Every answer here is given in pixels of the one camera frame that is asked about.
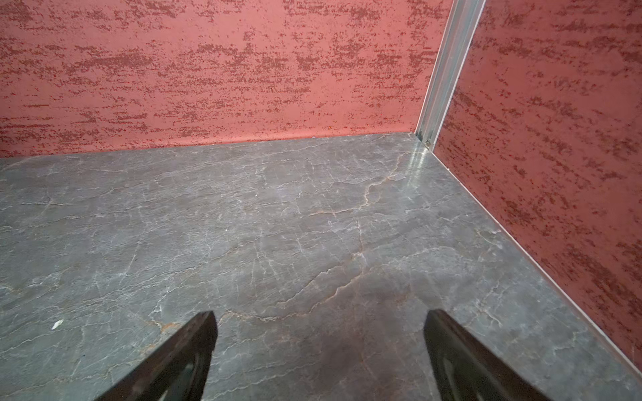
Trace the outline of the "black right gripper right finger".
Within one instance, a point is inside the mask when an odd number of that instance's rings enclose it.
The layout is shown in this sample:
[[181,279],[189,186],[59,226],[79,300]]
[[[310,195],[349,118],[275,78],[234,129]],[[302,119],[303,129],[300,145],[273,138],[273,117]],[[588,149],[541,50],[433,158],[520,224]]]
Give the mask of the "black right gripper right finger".
[[428,312],[424,338],[443,400],[548,399],[442,309]]

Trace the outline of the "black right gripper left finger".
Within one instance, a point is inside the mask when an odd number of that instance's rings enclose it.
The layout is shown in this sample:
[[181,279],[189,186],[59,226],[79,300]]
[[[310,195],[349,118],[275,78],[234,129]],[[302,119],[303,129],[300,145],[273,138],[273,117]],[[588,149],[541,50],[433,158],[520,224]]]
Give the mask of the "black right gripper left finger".
[[199,312],[99,400],[200,400],[217,342],[214,312]]

